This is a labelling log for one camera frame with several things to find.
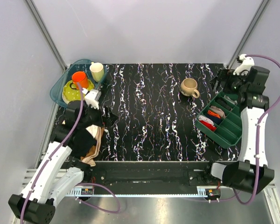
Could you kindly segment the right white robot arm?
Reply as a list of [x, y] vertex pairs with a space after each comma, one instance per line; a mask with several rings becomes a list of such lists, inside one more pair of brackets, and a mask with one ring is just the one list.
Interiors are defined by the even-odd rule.
[[258, 194], [274, 178], [265, 154], [265, 127], [269, 98], [263, 95], [270, 71], [259, 66], [234, 74], [222, 69], [213, 79], [213, 88], [221, 84], [223, 93], [236, 94], [242, 122], [241, 149], [237, 162], [224, 165], [214, 162], [203, 172], [203, 181], [213, 185], [218, 180], [224, 186]]

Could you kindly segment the grey underwear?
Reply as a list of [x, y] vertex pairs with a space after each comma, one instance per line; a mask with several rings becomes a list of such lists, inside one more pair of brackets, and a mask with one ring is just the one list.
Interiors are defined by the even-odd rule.
[[230, 97], [227, 96], [227, 95], [224, 95], [224, 99], [226, 99], [228, 102], [230, 102], [230, 103], [233, 104], [233, 105], [237, 105], [237, 104], [238, 104], [238, 103], [237, 103], [237, 100], [234, 100], [234, 99], [230, 98]]

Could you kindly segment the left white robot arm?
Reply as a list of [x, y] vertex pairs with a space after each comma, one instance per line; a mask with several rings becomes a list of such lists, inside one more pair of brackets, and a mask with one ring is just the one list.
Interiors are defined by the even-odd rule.
[[101, 110], [79, 100], [68, 104], [38, 169], [22, 192], [8, 200], [20, 223], [49, 224], [66, 196], [82, 203], [93, 195], [94, 187], [106, 189], [92, 176], [93, 159], [98, 156], [104, 130], [117, 119], [107, 106]]

